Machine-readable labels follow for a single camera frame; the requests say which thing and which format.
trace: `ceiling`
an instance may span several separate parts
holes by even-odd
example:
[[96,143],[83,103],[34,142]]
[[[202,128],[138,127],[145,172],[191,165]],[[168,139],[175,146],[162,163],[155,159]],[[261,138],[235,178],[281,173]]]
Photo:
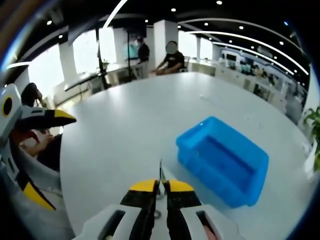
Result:
[[[33,47],[40,40],[46,36],[59,31],[67,29],[66,26],[75,28],[95,17],[97,20],[103,16],[110,14],[118,4],[118,0],[61,0],[57,1],[56,6],[50,11],[38,17],[38,22],[30,32],[28,39],[24,42],[20,53],[17,55],[18,60],[21,60],[28,50]],[[296,60],[304,69],[309,71],[310,60],[299,49],[300,43],[296,37],[290,37],[295,31],[293,26],[297,22],[297,13],[302,13],[308,10],[307,6],[297,5],[288,6],[288,1],[285,0],[269,0],[269,1],[254,1],[254,0],[222,0],[222,4],[218,5],[215,0],[197,0],[196,2],[186,2],[182,0],[128,0],[125,5],[120,9],[118,14],[138,14],[140,18],[148,19],[148,25],[160,21],[162,19],[172,20],[177,22],[189,21],[194,19],[204,18],[219,18],[219,19],[232,19],[247,21],[256,25],[266,27],[270,30],[277,32],[285,38],[292,41],[294,44],[285,40],[284,38],[257,26],[244,24],[231,21],[218,21],[218,20],[201,20],[188,22],[187,24],[203,31],[216,31],[231,34],[237,34],[249,37],[284,52],[294,60]],[[53,23],[47,25],[47,22],[52,20]],[[113,20],[111,25],[120,20]],[[125,25],[130,23],[131,19],[122,19],[121,24]],[[191,29],[181,27],[184,31],[191,31]],[[35,58],[38,54],[45,49],[53,46],[56,43],[63,43],[68,40],[68,35],[64,34],[63,38],[58,38],[58,33],[55,37],[40,46],[33,54],[29,55],[24,61]],[[201,37],[209,38],[207,35],[200,34]],[[246,49],[254,47],[254,51],[260,44],[241,39],[234,36],[216,35],[223,43],[229,43],[240,46]],[[273,56],[277,56],[276,61],[286,66],[288,69],[294,71],[294,78],[305,83],[305,88],[308,89],[309,77],[301,71],[295,64],[293,64],[286,57],[278,52],[269,49]],[[11,77],[7,82],[13,82],[14,79],[23,71],[23,68],[14,68],[11,71]]]

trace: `round table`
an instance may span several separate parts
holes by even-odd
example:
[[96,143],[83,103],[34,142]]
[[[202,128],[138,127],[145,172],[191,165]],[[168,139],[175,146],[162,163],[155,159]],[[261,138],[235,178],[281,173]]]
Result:
[[[302,132],[269,103],[215,77],[186,72],[134,81],[97,93],[69,111],[60,154],[63,198],[76,235],[118,204],[136,182],[158,178],[159,161],[191,184],[204,204],[234,220],[247,240],[283,240],[306,211],[315,185],[303,171]],[[215,116],[269,155],[256,205],[231,209],[178,161],[176,138]]]

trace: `green leaves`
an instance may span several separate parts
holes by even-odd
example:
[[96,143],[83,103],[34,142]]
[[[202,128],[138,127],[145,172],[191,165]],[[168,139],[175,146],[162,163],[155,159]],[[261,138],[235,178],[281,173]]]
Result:
[[[307,124],[307,120],[312,120],[312,136],[315,138],[316,142],[318,143],[317,146],[320,146],[320,106],[316,108],[314,111],[312,108],[309,108],[306,111],[306,116],[303,120],[303,124]],[[316,148],[315,156],[314,156],[314,165],[313,170],[317,171],[320,170],[320,147]]]

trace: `robotic arm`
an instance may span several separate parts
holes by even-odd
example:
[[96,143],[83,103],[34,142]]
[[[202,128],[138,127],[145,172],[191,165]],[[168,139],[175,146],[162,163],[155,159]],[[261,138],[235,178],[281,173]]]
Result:
[[162,163],[159,180],[134,184],[119,205],[110,205],[87,221],[74,240],[149,240],[156,223],[160,185],[164,186],[167,203],[167,229],[163,231],[169,231],[172,240],[208,240],[204,226],[217,240],[244,240],[236,223],[211,205],[202,205],[190,185],[166,180]]
[[24,169],[12,156],[10,139],[12,130],[28,133],[32,129],[49,129],[76,122],[76,119],[61,110],[22,106],[17,87],[9,84],[0,89],[0,153],[6,172],[21,191],[37,204],[55,210],[55,207],[39,191]]

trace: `blue tray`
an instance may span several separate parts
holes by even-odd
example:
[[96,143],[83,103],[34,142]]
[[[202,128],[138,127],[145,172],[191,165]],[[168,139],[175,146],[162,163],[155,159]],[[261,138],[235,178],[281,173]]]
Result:
[[269,156],[210,116],[176,139],[178,160],[232,208],[257,203]]

